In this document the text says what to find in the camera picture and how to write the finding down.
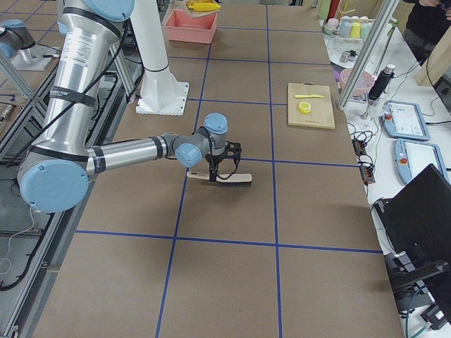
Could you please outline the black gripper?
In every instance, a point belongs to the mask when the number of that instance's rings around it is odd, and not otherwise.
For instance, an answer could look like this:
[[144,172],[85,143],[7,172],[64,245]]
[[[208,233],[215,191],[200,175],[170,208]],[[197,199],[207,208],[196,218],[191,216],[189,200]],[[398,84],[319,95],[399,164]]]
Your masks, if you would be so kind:
[[209,181],[210,182],[217,181],[219,164],[223,162],[225,159],[233,160],[234,165],[238,167],[241,160],[241,153],[242,153],[241,143],[229,141],[225,142],[224,150],[220,150],[219,154],[211,155],[210,153],[208,153],[205,156],[205,159],[209,163]]

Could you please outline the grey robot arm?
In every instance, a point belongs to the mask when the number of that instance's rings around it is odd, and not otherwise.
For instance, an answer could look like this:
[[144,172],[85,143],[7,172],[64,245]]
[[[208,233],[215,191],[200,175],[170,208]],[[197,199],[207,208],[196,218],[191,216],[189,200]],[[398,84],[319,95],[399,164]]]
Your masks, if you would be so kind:
[[101,79],[118,70],[124,87],[142,88],[137,112],[182,115],[189,85],[171,73],[155,1],[60,1],[58,26],[65,39],[42,130],[23,147],[17,181],[23,201],[45,213],[67,211],[85,197],[89,179],[107,170],[161,158],[186,168],[206,161],[206,179],[235,184],[236,171],[219,172],[225,159],[238,164],[242,148],[228,141],[228,121],[210,113],[191,135],[89,145],[104,112]]

